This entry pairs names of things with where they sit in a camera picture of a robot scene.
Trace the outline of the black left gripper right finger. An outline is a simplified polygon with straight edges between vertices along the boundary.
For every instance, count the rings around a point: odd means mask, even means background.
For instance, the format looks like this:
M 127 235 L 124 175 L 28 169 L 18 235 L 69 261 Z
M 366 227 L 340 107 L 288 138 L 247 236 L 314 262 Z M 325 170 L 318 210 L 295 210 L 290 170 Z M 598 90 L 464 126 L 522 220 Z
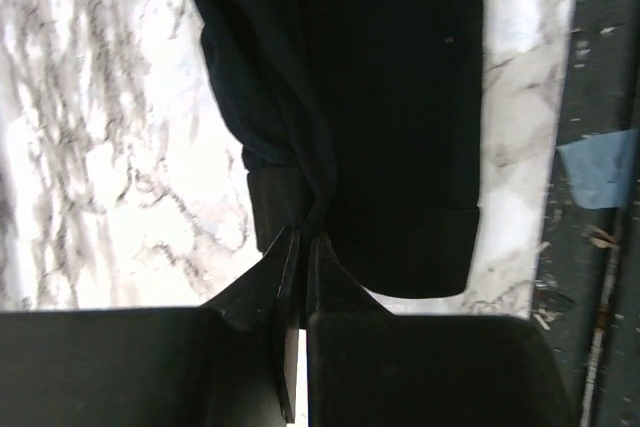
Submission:
M 310 251 L 309 422 L 341 426 L 571 426 L 551 349 L 510 316 L 395 315 L 340 265 Z

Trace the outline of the black underwear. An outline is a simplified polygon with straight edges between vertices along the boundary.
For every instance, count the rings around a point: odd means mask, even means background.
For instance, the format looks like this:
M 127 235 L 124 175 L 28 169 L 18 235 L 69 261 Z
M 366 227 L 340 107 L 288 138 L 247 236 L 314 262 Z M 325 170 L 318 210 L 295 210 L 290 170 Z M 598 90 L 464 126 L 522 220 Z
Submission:
M 464 291 L 480 211 L 483 0 L 194 0 L 256 242 L 326 233 L 391 297 Z

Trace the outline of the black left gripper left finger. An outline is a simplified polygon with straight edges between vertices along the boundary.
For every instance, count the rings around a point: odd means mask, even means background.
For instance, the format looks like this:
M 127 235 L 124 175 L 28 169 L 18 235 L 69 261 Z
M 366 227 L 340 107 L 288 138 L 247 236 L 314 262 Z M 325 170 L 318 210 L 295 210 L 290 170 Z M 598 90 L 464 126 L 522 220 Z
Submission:
M 5 426 L 284 426 L 295 416 L 300 235 L 198 307 L 5 312 Z

